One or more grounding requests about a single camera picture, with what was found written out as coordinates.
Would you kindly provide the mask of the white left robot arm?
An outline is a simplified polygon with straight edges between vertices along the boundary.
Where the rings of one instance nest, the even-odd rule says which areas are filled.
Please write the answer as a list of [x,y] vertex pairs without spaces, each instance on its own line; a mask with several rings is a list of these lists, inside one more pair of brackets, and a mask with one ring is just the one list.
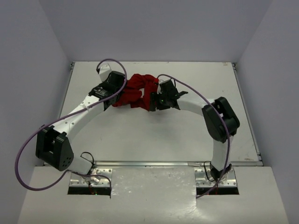
[[107,78],[92,88],[84,100],[66,118],[44,127],[37,134],[36,157],[59,171],[87,175],[94,163],[73,153],[71,142],[92,119],[120,98],[117,93],[125,83],[125,75],[110,71]]

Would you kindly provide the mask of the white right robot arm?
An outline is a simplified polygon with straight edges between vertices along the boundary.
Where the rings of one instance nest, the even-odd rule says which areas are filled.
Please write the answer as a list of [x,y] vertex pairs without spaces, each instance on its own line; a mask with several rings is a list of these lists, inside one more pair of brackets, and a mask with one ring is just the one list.
[[174,108],[202,116],[213,139],[210,176],[217,182],[231,170],[230,147],[240,121],[225,97],[206,99],[197,92],[178,91],[173,81],[158,84],[157,92],[150,94],[149,110]]

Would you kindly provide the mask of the red t shirt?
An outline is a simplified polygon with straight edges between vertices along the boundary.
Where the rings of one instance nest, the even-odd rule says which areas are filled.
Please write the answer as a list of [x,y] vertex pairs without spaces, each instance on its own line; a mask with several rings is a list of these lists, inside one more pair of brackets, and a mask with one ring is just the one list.
[[123,89],[120,99],[113,107],[130,105],[131,108],[150,110],[150,96],[157,92],[159,79],[150,74],[134,74]]

